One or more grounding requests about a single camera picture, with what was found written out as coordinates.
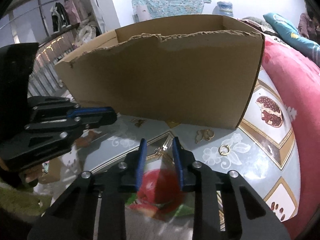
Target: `torn cardboard edge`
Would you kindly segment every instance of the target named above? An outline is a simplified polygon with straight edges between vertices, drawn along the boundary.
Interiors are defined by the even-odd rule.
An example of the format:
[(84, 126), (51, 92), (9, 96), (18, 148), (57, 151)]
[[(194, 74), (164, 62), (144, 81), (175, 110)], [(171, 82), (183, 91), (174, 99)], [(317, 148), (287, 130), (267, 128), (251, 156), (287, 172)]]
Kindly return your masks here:
[[(186, 24), (181, 22), (179, 23), (182, 18), (193, 20), (190, 29), (188, 29), (188, 26), (184, 25), (183, 30), (181, 30), (180, 25)], [(176, 23), (176, 26), (171, 24), (172, 20)], [(121, 114), (143, 118), (164, 121), (170, 119), (182, 123), (210, 127), (236, 128), (244, 116), (253, 93), (254, 84), (258, 78), (261, 58), (264, 50), (264, 36), (254, 28), (241, 23), (236, 19), (225, 16), (178, 16), (168, 17), (165, 19), (155, 19), (148, 22), (148, 24), (146, 22), (141, 24), (143, 24), (143, 28), (148, 25), (149, 30), (151, 30), (150, 32), (140, 32), (140, 30), (143, 28), (139, 23), (105, 33), (97, 37), (97, 40), (94, 39), (90, 43), (83, 45), (85, 48), (80, 47), (79, 49), (70, 53), (56, 65), (58, 75), (62, 78), (63, 82), (66, 84), (77, 102), (82, 106), (103, 106), (107, 104), (108, 106), (114, 107), (114, 109), (117, 112), (121, 112)], [(192, 33), (192, 30), (199, 29), (203, 29), (204, 31)], [(132, 30), (132, 34), (140, 33), (138, 35), (129, 37), (127, 41), (123, 41), (122, 39), (124, 39), (126, 35), (129, 35), (130, 30)], [(170, 35), (161, 35), (157, 33), (169, 33)], [(189, 56), (188, 54), (190, 54), (190, 51), (195, 49), (193, 54), (196, 58), (198, 57), (198, 59), (191, 59), (191, 62), (194, 66), (190, 66), (190, 62), (184, 59), (185, 56), (182, 57), (179, 55), (179, 59), (183, 61), (183, 66), (186, 66), (189, 70), (187, 71), (187, 80), (189, 80), (189, 82), (193, 85), (194, 90), (197, 90), (197, 88), (199, 89), (203, 86), (204, 94), (206, 94), (207, 97), (201, 95), (201, 91), (199, 92), (200, 95), (196, 95), (192, 90), (188, 91), (188, 87), (181, 88), (179, 86), (173, 86), (177, 91), (176, 93), (169, 90), (164, 90), (170, 95), (178, 95), (180, 93), (180, 99), (183, 100), (181, 103), (182, 108), (190, 108), (186, 102), (200, 105), (197, 111), (190, 110), (189, 114), (191, 114), (192, 117), (187, 116), (185, 113), (183, 113), (183, 111), (180, 111), (177, 105), (175, 108), (175, 114), (171, 116), (169, 114), (161, 115), (156, 113), (157, 111), (164, 113), (168, 111), (168, 109), (161, 109), (162, 106), (152, 99), (152, 97), (160, 97), (160, 100), (164, 102), (167, 100), (165, 97), (159, 94), (159, 91), (152, 87), (154, 84), (148, 81), (143, 87), (144, 90), (142, 90), (141, 86), (136, 86), (136, 84), (134, 84), (134, 82), (131, 80), (136, 78), (135, 73), (133, 73), (131, 76), (123, 73), (113, 73), (115, 71), (119, 71), (119, 68), (132, 71), (131, 67), (128, 67), (132, 64), (132, 62), (135, 64), (133, 69), (139, 70), (139, 64), (135, 62), (139, 59), (139, 57), (134, 59), (132, 55), (139, 54), (141, 56), (142, 54), (140, 54), (140, 49), (145, 51), (145, 54), (149, 54), (150, 46), (153, 47), (153, 51), (151, 52), (153, 55), (162, 55), (162, 58), (159, 58), (158, 56), (154, 58), (147, 55), (146, 60), (151, 65), (148, 67), (144, 66), (142, 75), (143, 73), (147, 72), (148, 75), (151, 75), (149, 78), (153, 79), (158, 79), (159, 77), (161, 78), (162, 76), (168, 75), (168, 73), (172, 73), (172, 68), (177, 67), (181, 63), (181, 61), (177, 61), (174, 58), (171, 58), (170, 61), (168, 61), (169, 58), (172, 57), (170, 53), (176, 53), (178, 55), (179, 53), (183, 52), (185, 53), (185, 56)], [(213, 50), (220, 51), (220, 53), (212, 53)], [(160, 66), (159, 62), (154, 61), (162, 61), (164, 66)], [(172, 64), (172, 62), (174, 62), (174, 64), (171, 66), (172, 68), (168, 67), (167, 65)], [(150, 74), (150, 66), (158, 70), (163, 68), (165, 69), (164, 71), (166, 73), (158, 73), (158, 75)], [(197, 80), (197, 75), (190, 71), (192, 68), (201, 69), (199, 71), (207, 73), (207, 75), (202, 76), (203, 81), (199, 79)], [(179, 76), (181, 75), (181, 72), (175, 72), (174, 75)], [(126, 81), (120, 80), (119, 76), (125, 76)], [(169, 78), (169, 80), (170, 81), (167, 82), (168, 84), (181, 82), (183, 85), (183, 82), (179, 79), (176, 81), (172, 78)], [(120, 92), (115, 91), (114, 87), (117, 87)], [(147, 90), (152, 104), (150, 109), (154, 109), (142, 109), (142, 107), (137, 104), (137, 102), (141, 100), (140, 98), (135, 98), (135, 100), (130, 101), (132, 99), (126, 98), (126, 95), (121, 90), (128, 90), (129, 93), (131, 93), (133, 90), (136, 90), (137, 93), (141, 94), (145, 93), (145, 90)], [(211, 93), (209, 95), (207, 93), (208, 90), (216, 90), (217, 92), (216, 94)], [(145, 103), (148, 101), (150, 101), (149, 98), (144, 97), (142, 102)], [(130, 109), (130, 107), (124, 107), (124, 102), (132, 105), (132, 109)], [(171, 106), (173, 106), (175, 102), (170, 101), (168, 103), (169, 105), (171, 104)], [(217, 110), (216, 108), (218, 108), (217, 106), (219, 104), (222, 104), (222, 106), (220, 107), (220, 110)], [(208, 107), (211, 107), (215, 110), (207, 111), (206, 108)]]

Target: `gold ring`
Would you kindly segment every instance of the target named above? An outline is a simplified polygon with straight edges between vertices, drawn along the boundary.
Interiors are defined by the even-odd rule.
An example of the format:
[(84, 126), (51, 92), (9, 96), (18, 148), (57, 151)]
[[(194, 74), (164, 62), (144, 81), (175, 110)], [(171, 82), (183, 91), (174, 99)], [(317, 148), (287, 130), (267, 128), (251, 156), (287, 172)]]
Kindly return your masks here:
[[(223, 147), (227, 148), (228, 151), (227, 151), (226, 153), (221, 150)], [(229, 152), (230, 152), (230, 147), (229, 147), (228, 145), (221, 145), (221, 146), (219, 147), (219, 149), (218, 149), (218, 152), (219, 152), (220, 155), (226, 156), (226, 155), (228, 155)]]

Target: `white curtain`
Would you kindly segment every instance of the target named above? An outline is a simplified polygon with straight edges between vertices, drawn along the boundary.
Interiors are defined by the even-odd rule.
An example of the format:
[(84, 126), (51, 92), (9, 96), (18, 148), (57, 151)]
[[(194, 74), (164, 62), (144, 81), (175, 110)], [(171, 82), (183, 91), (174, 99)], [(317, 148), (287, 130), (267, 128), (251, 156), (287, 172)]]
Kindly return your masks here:
[(103, 13), (101, 9), (99, 8), (97, 0), (90, 0), (90, 3), (92, 5), (93, 13), (95, 15), (96, 21), (99, 25), (99, 28), (101, 30), (101, 33), (105, 33), (106, 30), (106, 25), (103, 19)]

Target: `pink blanket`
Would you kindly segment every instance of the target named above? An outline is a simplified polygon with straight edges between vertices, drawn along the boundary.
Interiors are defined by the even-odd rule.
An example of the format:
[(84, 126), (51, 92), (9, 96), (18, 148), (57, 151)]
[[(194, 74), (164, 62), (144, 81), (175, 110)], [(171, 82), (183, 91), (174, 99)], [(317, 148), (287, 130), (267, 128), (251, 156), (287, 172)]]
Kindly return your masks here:
[(297, 216), (284, 222), (294, 239), (320, 204), (320, 69), (300, 52), (269, 35), (262, 67), (286, 105), (299, 150), (299, 210)]

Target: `box flap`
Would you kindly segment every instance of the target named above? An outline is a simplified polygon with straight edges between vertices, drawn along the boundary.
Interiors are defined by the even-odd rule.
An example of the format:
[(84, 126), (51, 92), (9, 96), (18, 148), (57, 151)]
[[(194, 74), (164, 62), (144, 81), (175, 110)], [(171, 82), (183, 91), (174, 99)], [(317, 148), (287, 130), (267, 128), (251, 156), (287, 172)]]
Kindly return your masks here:
[[(119, 42), (129, 35), (120, 38), (123, 29), (116, 31)], [(56, 69), (81, 106), (112, 106), (126, 115), (232, 129), (251, 97), (263, 44), (261, 34), (242, 31), (144, 34)]]

